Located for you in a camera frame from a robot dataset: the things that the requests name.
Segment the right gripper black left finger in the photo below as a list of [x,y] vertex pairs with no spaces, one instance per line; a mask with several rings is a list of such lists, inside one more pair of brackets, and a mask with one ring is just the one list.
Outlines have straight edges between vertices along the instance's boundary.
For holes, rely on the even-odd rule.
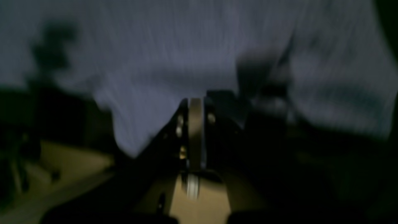
[[187,143],[187,135],[178,137],[177,128],[187,121],[188,102],[187,98],[180,102],[169,122],[127,167],[88,193],[47,211],[41,223],[177,224],[176,218],[165,214],[169,196],[164,190],[153,194],[149,212],[135,212],[133,208],[161,175],[176,175],[185,165],[179,152]]

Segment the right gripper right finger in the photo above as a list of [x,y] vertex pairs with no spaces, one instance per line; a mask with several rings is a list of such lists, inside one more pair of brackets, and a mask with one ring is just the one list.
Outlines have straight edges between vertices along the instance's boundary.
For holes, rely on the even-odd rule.
[[275,224],[372,224],[365,205],[342,202],[336,184],[345,169],[338,159],[363,149],[368,140],[318,128],[294,108],[286,90],[239,94],[209,90],[206,115],[207,165],[232,168],[254,187],[266,208],[233,212],[229,221]]

